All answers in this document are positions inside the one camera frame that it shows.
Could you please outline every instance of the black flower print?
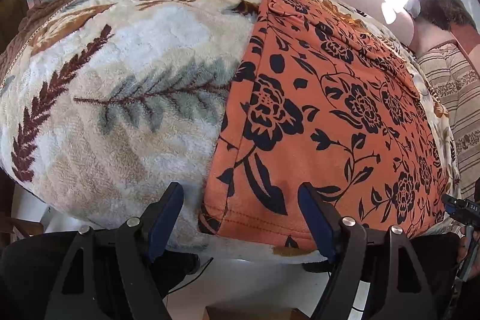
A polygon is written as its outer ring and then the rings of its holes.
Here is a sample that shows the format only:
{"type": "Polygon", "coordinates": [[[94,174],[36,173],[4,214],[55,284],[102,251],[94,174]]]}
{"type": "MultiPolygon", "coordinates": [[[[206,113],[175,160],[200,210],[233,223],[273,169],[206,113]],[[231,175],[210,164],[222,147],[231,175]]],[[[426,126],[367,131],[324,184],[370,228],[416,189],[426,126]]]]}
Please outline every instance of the black flower print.
{"type": "Polygon", "coordinates": [[[255,80],[255,64],[249,61],[242,62],[232,80],[234,82],[242,82],[243,80],[253,82],[255,80]]]}
{"type": "Polygon", "coordinates": [[[352,64],[353,53],[343,45],[336,43],[335,41],[327,41],[322,44],[322,49],[330,56],[343,60],[345,63],[352,64]]]}
{"type": "Polygon", "coordinates": [[[250,107],[243,136],[261,150],[271,151],[283,133],[303,133],[301,111],[285,98],[280,82],[272,77],[260,74],[255,80],[250,107]]]}
{"type": "Polygon", "coordinates": [[[397,71],[392,67],[390,60],[384,57],[377,57],[372,62],[380,68],[382,71],[388,72],[390,75],[395,76],[397,71]]]}
{"type": "Polygon", "coordinates": [[[413,177],[410,174],[401,172],[398,182],[393,186],[392,202],[397,209],[397,224],[407,219],[407,213],[414,207],[415,190],[413,177]]]}
{"type": "Polygon", "coordinates": [[[361,10],[355,9],[355,11],[356,11],[357,13],[359,13],[361,16],[368,16],[368,15],[366,15],[366,14],[365,14],[363,11],[361,11],[361,10]]]}
{"type": "Polygon", "coordinates": [[[423,156],[418,157],[418,164],[419,164],[419,174],[420,174],[420,182],[422,185],[425,186],[425,192],[430,194],[430,185],[431,185],[431,167],[427,164],[426,159],[423,156]]]}
{"type": "Polygon", "coordinates": [[[302,13],[302,14],[308,14],[308,10],[310,10],[310,8],[306,5],[306,4],[303,4],[302,2],[299,2],[298,0],[282,0],[284,1],[286,4],[292,6],[295,11],[299,12],[299,13],[302,13]]]}
{"type": "Polygon", "coordinates": [[[437,146],[435,145],[435,142],[432,143],[431,155],[434,159],[434,162],[433,162],[434,166],[436,168],[440,168],[442,166],[442,162],[440,162],[440,157],[438,156],[438,149],[437,149],[437,146]]]}
{"type": "Polygon", "coordinates": [[[382,91],[382,102],[390,113],[390,117],[395,125],[400,125],[404,121],[403,110],[397,97],[389,94],[387,91],[382,91]]]}
{"type": "Polygon", "coordinates": [[[450,155],[452,156],[452,162],[454,162],[457,157],[455,155],[455,147],[453,145],[453,141],[450,141],[450,155]]]}
{"type": "Polygon", "coordinates": [[[426,120],[427,114],[425,113],[425,109],[423,108],[423,105],[420,102],[420,100],[415,100],[415,107],[417,108],[417,117],[420,120],[426,120]]]}
{"type": "Polygon", "coordinates": [[[445,216],[445,213],[443,211],[434,211],[433,216],[435,217],[435,224],[441,223],[443,221],[443,217],[445,216]]]}
{"type": "Polygon", "coordinates": [[[372,98],[367,97],[362,86],[352,84],[350,95],[345,98],[345,105],[355,117],[361,118],[369,133],[378,133],[382,128],[382,119],[372,98]]]}
{"type": "Polygon", "coordinates": [[[321,41],[325,41],[327,37],[333,35],[333,30],[328,25],[324,24],[323,22],[319,22],[315,25],[315,34],[321,41]]]}
{"type": "Polygon", "coordinates": [[[367,50],[364,47],[361,47],[357,51],[357,58],[360,60],[364,67],[371,68],[370,60],[367,57],[367,50]]]}

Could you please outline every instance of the striped fabric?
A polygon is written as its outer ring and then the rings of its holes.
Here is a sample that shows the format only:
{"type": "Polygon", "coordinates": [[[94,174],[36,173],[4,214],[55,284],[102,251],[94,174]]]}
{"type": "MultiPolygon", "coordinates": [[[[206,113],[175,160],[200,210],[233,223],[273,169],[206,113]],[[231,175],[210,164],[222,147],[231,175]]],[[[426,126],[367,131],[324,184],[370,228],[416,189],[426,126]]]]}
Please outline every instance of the striped fabric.
{"type": "Polygon", "coordinates": [[[463,198],[473,198],[480,176],[480,79],[455,44],[429,50],[418,59],[440,102],[450,113],[463,198]]]}

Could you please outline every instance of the blue clamp jaw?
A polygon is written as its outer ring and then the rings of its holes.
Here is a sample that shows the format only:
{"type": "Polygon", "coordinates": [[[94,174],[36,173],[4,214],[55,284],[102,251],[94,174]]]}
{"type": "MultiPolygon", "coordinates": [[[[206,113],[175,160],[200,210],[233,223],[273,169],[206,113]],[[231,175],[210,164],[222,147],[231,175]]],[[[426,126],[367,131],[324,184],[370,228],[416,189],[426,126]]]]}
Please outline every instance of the blue clamp jaw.
{"type": "Polygon", "coordinates": [[[360,280],[370,282],[362,320],[437,319],[427,279],[401,227],[378,231],[342,217],[310,183],[299,187],[298,203],[318,251],[334,265],[311,319],[347,320],[360,280]],[[411,267],[417,284],[399,291],[399,281],[411,267]]]}
{"type": "Polygon", "coordinates": [[[79,231],[58,273],[45,320],[110,320],[100,309],[99,296],[100,291],[103,296],[105,291],[118,292],[118,286],[113,288],[115,284],[108,280],[113,275],[121,278],[122,292],[115,295],[120,299],[112,299],[119,318],[171,320],[147,265],[165,251],[182,205],[183,188],[173,182],[141,217],[132,217],[117,229],[79,231]],[[66,294],[63,287],[70,270],[77,267],[78,252],[83,258],[82,292],[66,294]]]}

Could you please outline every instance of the fleece blanket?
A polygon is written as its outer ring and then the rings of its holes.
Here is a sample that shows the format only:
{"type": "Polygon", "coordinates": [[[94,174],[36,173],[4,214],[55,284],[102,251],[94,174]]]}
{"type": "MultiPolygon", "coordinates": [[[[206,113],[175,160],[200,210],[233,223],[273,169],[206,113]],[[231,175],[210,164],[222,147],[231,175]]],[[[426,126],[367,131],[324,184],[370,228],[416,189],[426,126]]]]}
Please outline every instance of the fleece blanket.
{"type": "MultiPolygon", "coordinates": [[[[185,202],[170,250],[277,262],[322,259],[318,252],[285,257],[272,245],[197,229],[230,81],[260,1],[68,0],[34,31],[22,31],[3,57],[3,169],[57,210],[106,228],[141,215],[178,181],[185,202]]],[[[387,29],[357,17],[409,61],[387,29]]],[[[443,151],[439,140],[449,139],[448,122],[434,114],[423,76],[413,78],[424,89],[422,103],[443,151]]],[[[448,158],[442,164],[447,167],[448,158]]]]}

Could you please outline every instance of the orange floral fabric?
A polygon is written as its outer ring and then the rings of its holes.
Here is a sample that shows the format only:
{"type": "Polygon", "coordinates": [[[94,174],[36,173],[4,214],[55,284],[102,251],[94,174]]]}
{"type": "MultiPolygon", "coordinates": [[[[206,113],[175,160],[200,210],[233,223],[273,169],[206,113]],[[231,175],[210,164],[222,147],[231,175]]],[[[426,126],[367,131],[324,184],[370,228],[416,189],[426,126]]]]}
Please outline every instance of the orange floral fabric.
{"type": "Polygon", "coordinates": [[[315,249],[310,182],[342,216],[412,237],[443,219],[446,178],[403,60],[316,0],[263,0],[226,112],[202,232],[315,249]]]}

